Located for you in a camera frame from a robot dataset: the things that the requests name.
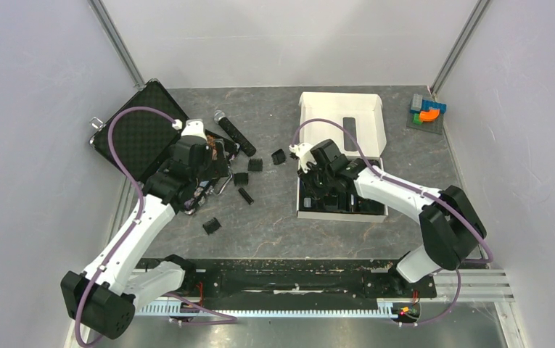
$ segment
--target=open white box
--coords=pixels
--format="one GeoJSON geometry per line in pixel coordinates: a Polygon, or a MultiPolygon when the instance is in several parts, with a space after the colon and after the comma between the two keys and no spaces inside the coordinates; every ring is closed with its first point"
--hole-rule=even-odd
{"type": "MultiPolygon", "coordinates": [[[[377,160],[384,169],[380,155],[386,147],[386,133],[382,116],[382,100],[377,94],[303,92],[300,96],[300,122],[313,118],[331,120],[346,128],[356,139],[370,160],[377,160]]],[[[300,131],[300,142],[316,145],[332,139],[348,159],[360,157],[353,143],[337,127],[328,123],[307,124],[300,131]]],[[[356,212],[321,212],[301,210],[300,182],[297,180],[297,217],[320,220],[359,221],[381,223],[388,208],[377,214],[356,212]]]]}

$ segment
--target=wall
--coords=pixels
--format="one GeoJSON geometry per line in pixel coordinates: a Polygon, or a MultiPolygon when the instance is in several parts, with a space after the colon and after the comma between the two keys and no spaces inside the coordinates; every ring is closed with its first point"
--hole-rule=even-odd
{"type": "Polygon", "coordinates": [[[430,85],[476,1],[104,0],[167,88],[430,85]]]}
{"type": "Polygon", "coordinates": [[[493,1],[440,99],[531,347],[555,347],[555,2],[493,1]]]}
{"type": "Polygon", "coordinates": [[[104,246],[123,176],[87,144],[133,83],[86,1],[0,0],[0,347],[61,347],[59,282],[104,246]]]}

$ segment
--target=gray tabletop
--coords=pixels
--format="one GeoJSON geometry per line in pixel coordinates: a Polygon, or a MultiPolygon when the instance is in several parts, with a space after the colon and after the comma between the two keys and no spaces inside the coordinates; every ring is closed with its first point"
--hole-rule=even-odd
{"type": "MultiPolygon", "coordinates": [[[[298,126],[298,101],[304,91],[378,94],[383,102],[387,138],[382,154],[385,170],[425,186],[444,189],[457,184],[445,136],[406,127],[412,94],[428,94],[423,86],[206,88],[170,90],[190,118],[225,133],[213,122],[221,109],[258,149],[264,171],[250,173],[248,205],[233,186],[212,196],[196,214],[177,215],[148,248],[145,257],[178,254],[213,257],[347,257],[399,258],[422,243],[418,225],[395,210],[383,223],[349,223],[298,219],[295,213],[296,163],[275,166],[271,153],[287,152],[298,126]],[[218,218],[222,228],[208,236],[202,224],[218,218]]],[[[235,172],[247,171],[241,153],[235,172]]]]}

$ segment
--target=robotic arm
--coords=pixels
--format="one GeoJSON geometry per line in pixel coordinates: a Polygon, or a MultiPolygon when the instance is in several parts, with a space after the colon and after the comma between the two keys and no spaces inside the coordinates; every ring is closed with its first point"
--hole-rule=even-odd
{"type": "Polygon", "coordinates": [[[482,238],[486,237],[486,230],[472,204],[458,187],[450,186],[443,191],[427,188],[374,166],[375,171],[382,174],[380,178],[362,159],[348,160],[330,139],[313,147],[307,143],[291,146],[290,151],[299,159],[297,174],[305,191],[316,198],[333,192],[356,194],[386,204],[420,225],[423,245],[404,255],[389,270],[394,275],[393,286],[398,292],[436,270],[455,270],[478,245],[476,238],[457,218],[424,193],[440,197],[471,223],[482,238]],[[407,189],[408,186],[421,193],[407,189]]]}
{"type": "MultiPolygon", "coordinates": [[[[180,123],[173,125],[177,130],[181,130],[181,126],[180,123]]],[[[138,277],[130,279],[130,275],[156,235],[194,198],[198,178],[209,167],[212,152],[202,121],[188,120],[180,139],[170,148],[170,159],[143,188],[145,204],[141,217],[136,220],[139,201],[133,214],[99,256],[81,274],[69,271],[62,279],[62,293],[72,319],[97,269],[102,272],[89,290],[81,322],[110,339],[119,337],[127,329],[136,308],[181,288],[186,271],[192,272],[194,266],[175,255],[166,257],[158,267],[138,277]],[[122,242],[132,223],[136,226],[122,242]],[[103,266],[104,258],[113,249],[116,252],[103,266]]]]}

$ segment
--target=open black case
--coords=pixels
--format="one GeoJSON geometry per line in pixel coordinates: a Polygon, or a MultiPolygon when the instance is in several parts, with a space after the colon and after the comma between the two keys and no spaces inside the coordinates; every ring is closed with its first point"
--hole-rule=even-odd
{"type": "MultiPolygon", "coordinates": [[[[142,90],[136,92],[113,116],[98,126],[98,131],[89,139],[89,144],[114,166],[114,159],[108,147],[108,128],[115,116],[130,107],[151,107],[158,109],[184,125],[189,119],[185,111],[166,88],[156,80],[150,80],[142,90]]],[[[239,153],[239,147],[231,140],[205,130],[207,142],[213,148],[212,171],[200,183],[194,202],[186,209],[192,214],[204,201],[207,193],[217,183],[218,178],[229,175],[230,161],[239,153]]],[[[112,142],[121,162],[138,182],[145,184],[164,161],[170,156],[168,148],[179,138],[177,130],[163,117],[147,111],[135,111],[122,117],[113,131],[112,142]]]]}

